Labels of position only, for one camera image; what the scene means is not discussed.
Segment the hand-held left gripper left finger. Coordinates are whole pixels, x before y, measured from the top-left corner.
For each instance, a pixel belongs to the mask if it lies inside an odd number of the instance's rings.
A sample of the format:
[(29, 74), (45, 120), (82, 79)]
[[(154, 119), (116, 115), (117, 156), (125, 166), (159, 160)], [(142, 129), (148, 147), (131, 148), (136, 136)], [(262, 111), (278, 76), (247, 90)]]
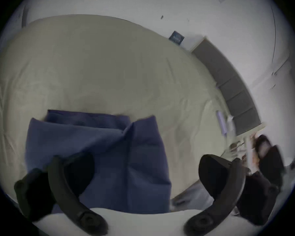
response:
[(54, 156), (46, 169), (34, 168), (14, 185), (19, 208), (31, 222), (60, 210), (89, 235), (106, 235), (108, 224), (79, 200), (93, 179), (95, 164), (89, 153), (68, 158)]

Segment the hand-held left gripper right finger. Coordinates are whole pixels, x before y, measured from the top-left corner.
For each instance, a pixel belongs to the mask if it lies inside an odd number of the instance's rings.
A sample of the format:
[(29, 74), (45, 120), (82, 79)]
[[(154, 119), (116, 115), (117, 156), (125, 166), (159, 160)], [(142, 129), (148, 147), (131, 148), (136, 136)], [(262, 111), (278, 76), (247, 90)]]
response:
[(279, 189), (260, 172), (249, 174), (239, 158), (228, 161), (216, 155), (201, 157), (199, 180), (213, 204), (190, 218), (185, 234), (208, 234), (237, 207), (241, 218), (255, 226), (264, 226), (275, 206)]

